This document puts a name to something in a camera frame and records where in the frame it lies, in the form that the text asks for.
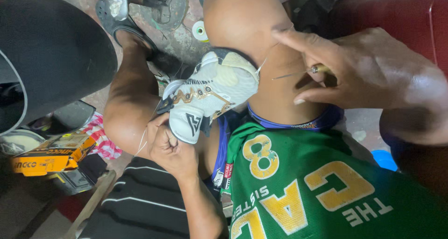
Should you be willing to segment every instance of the thread spool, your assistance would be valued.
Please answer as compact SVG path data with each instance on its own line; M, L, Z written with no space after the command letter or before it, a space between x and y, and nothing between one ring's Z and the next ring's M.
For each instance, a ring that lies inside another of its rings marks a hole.
M194 38L196 38L196 40L200 41L200 42L208 42L208 36L207 33L205 32L205 28L204 28L204 21L199 20L197 21L192 28L193 31L193 36Z

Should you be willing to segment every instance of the rubber slipper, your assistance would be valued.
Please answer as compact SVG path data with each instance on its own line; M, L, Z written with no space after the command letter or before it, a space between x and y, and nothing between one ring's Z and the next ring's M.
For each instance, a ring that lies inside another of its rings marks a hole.
M140 39L148 43L151 47L151 56L147 58L147 60L152 59L156 53L158 52L157 46L153 41L137 26L137 24L132 20L131 16L124 20L115 20L114 17L109 12L109 9L106 7L106 3L104 0L98 0L96 3L96 15L98 16L101 24L103 25L104 30L108 32L111 36L114 37L115 41L120 45L116 38L116 32L118 30L125 30L131 32L138 36Z

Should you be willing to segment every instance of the orange box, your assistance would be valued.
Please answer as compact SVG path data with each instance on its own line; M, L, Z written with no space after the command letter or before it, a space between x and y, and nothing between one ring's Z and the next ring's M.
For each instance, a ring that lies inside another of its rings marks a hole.
M41 176L78 167L96 142L85 132L74 132L51 138L39 147L11 158L15 173Z

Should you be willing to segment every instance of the needle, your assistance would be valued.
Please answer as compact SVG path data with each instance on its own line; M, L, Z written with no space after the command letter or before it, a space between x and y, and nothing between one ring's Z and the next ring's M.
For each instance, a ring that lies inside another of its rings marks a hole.
M308 73L308 72L311 72L313 74L318 73L318 72L331 73L331 70L327 66L325 66L323 64L316 64L316 65L312 65L311 69L305 71L304 73ZM297 75L297 74L300 74L300 72L296 72L296 73L292 73L292 74L284 75L284 76L279 76L279 77L276 77L276 78L272 78L272 80L276 80L276 79L280 79L280 78L284 78L284 77L288 77L288 76L294 76L294 75Z

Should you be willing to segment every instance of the fingernail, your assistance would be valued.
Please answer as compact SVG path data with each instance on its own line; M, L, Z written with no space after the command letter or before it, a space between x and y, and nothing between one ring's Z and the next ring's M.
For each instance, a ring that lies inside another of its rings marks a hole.
M299 104L304 103L304 102L306 102L304 99L297 99L297 100L294 100L294 104L295 104L295 105L299 105Z

